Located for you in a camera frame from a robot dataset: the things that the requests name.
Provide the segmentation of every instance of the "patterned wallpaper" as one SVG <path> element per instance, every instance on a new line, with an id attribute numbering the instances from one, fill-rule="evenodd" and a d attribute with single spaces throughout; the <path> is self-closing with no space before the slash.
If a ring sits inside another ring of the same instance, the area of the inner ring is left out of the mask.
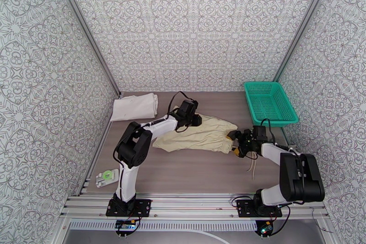
<path id="1" fill-rule="evenodd" d="M 323 0 L 280 82 L 300 122 L 291 142 L 317 157 L 342 243 L 366 243 L 366 0 Z"/>
<path id="2" fill-rule="evenodd" d="M 78 0 L 121 91 L 272 80 L 310 0 Z"/>
<path id="3" fill-rule="evenodd" d="M 49 243 L 115 93 L 65 0 L 0 0 L 0 243 Z"/>

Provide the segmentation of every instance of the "small green object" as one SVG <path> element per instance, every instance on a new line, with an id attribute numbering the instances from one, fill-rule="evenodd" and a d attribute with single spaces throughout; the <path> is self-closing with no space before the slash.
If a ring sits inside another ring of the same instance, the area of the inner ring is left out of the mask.
<path id="1" fill-rule="evenodd" d="M 244 83 L 245 95 L 253 124 L 269 119 L 272 127 L 283 127 L 299 122 L 285 91 L 278 82 L 250 81 Z"/>
<path id="2" fill-rule="evenodd" d="M 112 171 L 105 171 L 103 173 L 103 179 L 104 180 L 110 180 L 112 179 L 113 172 Z"/>

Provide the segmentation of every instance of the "gray wooden floor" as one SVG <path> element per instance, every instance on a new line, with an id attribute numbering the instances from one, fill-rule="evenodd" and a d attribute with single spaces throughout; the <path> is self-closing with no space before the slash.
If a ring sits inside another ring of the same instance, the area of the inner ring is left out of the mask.
<path id="1" fill-rule="evenodd" d="M 142 95 L 144 92 L 130 92 L 125 96 Z M 158 92 L 157 118 L 167 113 L 167 107 L 173 92 Z M 187 92 L 197 100 L 200 114 L 215 116 L 238 126 L 239 129 L 251 128 L 253 123 L 244 92 Z M 184 100 L 177 95 L 172 106 L 179 106 Z M 140 119 L 137 122 L 149 122 L 152 119 Z M 96 163 L 88 193 L 113 193 L 117 184 L 101 188 L 95 186 L 95 176 L 108 169 L 118 168 L 112 158 L 112 152 L 131 121 L 119 121 L 112 124 L 100 157 Z M 285 144 L 279 128 L 273 128 L 276 141 Z M 278 184 L 279 168 L 270 160 L 260 157 L 257 160 L 255 179 L 246 172 L 251 160 L 238 158 L 233 153 L 224 154 L 207 150 L 183 149 L 166 152 L 150 147 L 149 154 L 139 169 L 136 191 L 140 193 L 253 193 L 257 189 Z"/>

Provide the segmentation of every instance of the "gray floor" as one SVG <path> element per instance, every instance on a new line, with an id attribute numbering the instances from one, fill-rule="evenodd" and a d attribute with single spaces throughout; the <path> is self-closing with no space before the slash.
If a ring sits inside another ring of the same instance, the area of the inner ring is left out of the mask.
<path id="1" fill-rule="evenodd" d="M 313 220 L 289 220 L 284 229 L 277 235 L 261 239 L 254 232 L 212 232 L 230 244 L 323 244 L 323 238 Z M 81 231 L 69 232 L 64 244 L 222 244 L 212 237 L 188 232 L 135 232 L 127 239 L 118 239 L 111 231 Z"/>
<path id="2" fill-rule="evenodd" d="M 142 95 L 144 92 L 126 93 Z M 157 92 L 159 105 L 157 118 L 166 114 L 172 92 Z M 240 130 L 253 126 L 244 92 L 187 92 L 199 102 L 197 112 L 227 120 Z M 180 105 L 184 97 L 177 95 L 174 105 Z M 149 122 L 151 119 L 139 119 Z M 101 188 L 95 186 L 95 176 L 107 169 L 118 168 L 112 152 L 131 121 L 118 121 L 112 124 L 102 152 L 93 170 L 88 193 L 113 193 L 116 184 Z M 285 144 L 279 128 L 273 128 L 276 141 Z M 257 189 L 278 184 L 279 168 L 268 159 L 259 157 L 252 180 L 249 169 L 251 160 L 238 158 L 233 153 L 207 150 L 182 149 L 166 152 L 150 147 L 149 154 L 140 166 L 136 181 L 136 191 L 140 193 L 253 193 Z"/>

